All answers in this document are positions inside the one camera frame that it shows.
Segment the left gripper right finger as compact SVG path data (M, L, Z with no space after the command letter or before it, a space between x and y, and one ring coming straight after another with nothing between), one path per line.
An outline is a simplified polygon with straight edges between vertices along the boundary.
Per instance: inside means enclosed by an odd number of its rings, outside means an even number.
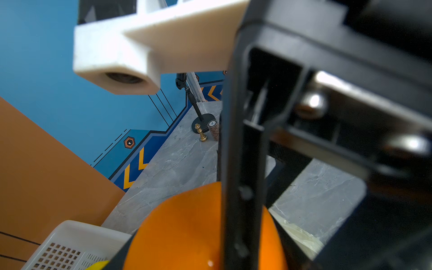
M222 110L221 266L255 270L263 207L311 159L366 183L300 270L432 267L432 3L251 1Z

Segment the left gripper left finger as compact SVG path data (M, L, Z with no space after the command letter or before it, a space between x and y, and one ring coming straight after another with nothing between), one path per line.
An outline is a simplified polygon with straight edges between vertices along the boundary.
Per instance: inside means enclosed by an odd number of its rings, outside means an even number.
M122 246L120 251L118 251L116 255L114 255L114 257L109 261L109 263L104 268L102 268L102 270L123 270L128 252L136 234L136 232L132 234L130 239Z

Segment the translucent printed plastic bag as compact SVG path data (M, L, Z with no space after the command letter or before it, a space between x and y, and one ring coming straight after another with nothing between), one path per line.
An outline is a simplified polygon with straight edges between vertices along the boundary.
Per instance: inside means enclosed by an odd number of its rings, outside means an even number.
M293 239L309 259L315 259L324 248L324 244L312 234L293 223L289 223L272 209L269 210L269 213L272 214L277 220L277 223L282 226L283 230Z

